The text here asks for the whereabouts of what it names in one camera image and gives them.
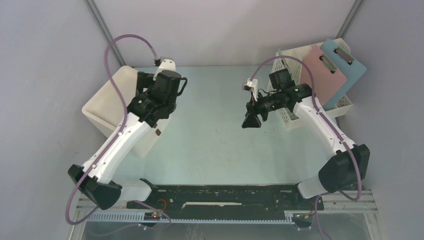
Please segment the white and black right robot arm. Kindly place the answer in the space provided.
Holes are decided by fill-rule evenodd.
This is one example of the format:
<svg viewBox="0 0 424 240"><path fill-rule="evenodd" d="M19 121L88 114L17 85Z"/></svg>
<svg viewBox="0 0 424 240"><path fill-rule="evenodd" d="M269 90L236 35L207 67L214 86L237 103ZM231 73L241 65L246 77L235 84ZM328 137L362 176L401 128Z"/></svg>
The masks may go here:
<svg viewBox="0 0 424 240"><path fill-rule="evenodd" d="M369 148L347 137L312 95L311 87L284 78L286 72L284 69L269 75L274 90L266 96L259 92L257 79L248 78L244 82L242 89L251 93L251 99L246 104L247 112L242 128L259 128L268 119L269 112L289 109L320 141L328 159L316 176L297 184L298 191L290 196L291 204L297 209L304 209L312 197L341 192L352 184L357 184L358 190L357 196L351 199L357 201L362 193L362 180L368 167Z"/></svg>

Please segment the blue clipboard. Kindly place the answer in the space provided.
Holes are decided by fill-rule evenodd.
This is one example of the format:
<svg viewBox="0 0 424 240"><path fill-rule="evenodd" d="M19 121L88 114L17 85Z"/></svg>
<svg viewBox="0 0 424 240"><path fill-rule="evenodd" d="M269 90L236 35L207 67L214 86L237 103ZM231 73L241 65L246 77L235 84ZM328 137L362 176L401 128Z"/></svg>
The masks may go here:
<svg viewBox="0 0 424 240"><path fill-rule="evenodd" d="M351 54L345 44L336 43L335 40L327 39L321 46L321 50L335 64L338 70L346 78L338 91L323 105L326 111L332 109L347 93L347 91L363 76L367 68Z"/></svg>

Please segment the pink clipboard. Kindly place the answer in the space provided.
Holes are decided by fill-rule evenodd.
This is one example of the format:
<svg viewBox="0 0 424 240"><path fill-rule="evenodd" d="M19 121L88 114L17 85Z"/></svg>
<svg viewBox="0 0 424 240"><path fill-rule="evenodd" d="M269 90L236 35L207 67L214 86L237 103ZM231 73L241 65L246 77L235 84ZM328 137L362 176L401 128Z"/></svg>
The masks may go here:
<svg viewBox="0 0 424 240"><path fill-rule="evenodd" d="M306 64L313 76L315 95L323 107L344 84L346 78L317 45L311 47L309 54L302 62Z"/></svg>

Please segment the green clipboard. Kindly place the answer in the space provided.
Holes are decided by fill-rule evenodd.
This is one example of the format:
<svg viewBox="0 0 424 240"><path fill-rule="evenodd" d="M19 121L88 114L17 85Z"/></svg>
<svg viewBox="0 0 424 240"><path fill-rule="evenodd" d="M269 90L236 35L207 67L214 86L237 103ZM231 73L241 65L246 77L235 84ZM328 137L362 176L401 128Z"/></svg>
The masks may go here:
<svg viewBox="0 0 424 240"><path fill-rule="evenodd" d="M278 49L278 55L279 55L279 56L283 56L283 55L284 55L284 54L282 53L282 51L281 51L281 49L280 49L280 48ZM286 59L285 59L285 58L281 58L280 60L281 60L281 62L282 62L282 64L283 64L284 68L285 68L285 69L288 69L289 67L288 67L288 64L287 64Z"/></svg>

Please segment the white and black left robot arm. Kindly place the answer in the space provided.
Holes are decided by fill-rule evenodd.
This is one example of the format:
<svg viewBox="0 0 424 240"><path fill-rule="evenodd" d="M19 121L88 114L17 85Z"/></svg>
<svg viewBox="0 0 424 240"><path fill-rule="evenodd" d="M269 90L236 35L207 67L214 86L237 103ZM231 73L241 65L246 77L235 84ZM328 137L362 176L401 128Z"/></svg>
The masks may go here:
<svg viewBox="0 0 424 240"><path fill-rule="evenodd" d="M73 164L67 171L78 190L101 210L118 201L139 201L145 208L153 208L158 202L158 194L152 191L155 186L148 180L118 184L113 176L133 146L147 137L159 120L168 119L175 111L187 78L172 70L163 70L157 76L139 72L137 85L146 91L131 100L113 134L92 158L83 165Z"/></svg>

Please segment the white drawer cabinet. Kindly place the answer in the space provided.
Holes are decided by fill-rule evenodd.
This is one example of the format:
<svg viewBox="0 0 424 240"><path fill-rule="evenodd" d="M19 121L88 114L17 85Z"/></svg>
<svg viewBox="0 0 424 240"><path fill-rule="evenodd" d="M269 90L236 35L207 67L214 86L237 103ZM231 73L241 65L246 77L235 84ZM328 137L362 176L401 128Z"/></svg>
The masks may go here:
<svg viewBox="0 0 424 240"><path fill-rule="evenodd" d="M112 77L124 101L129 104L136 95L138 70L130 66L122 66ZM117 128L124 116L123 105L110 81L107 81L94 96L82 107L82 113L107 138ZM149 130L131 149L139 158L145 157L160 138L171 118L161 119L157 128Z"/></svg>

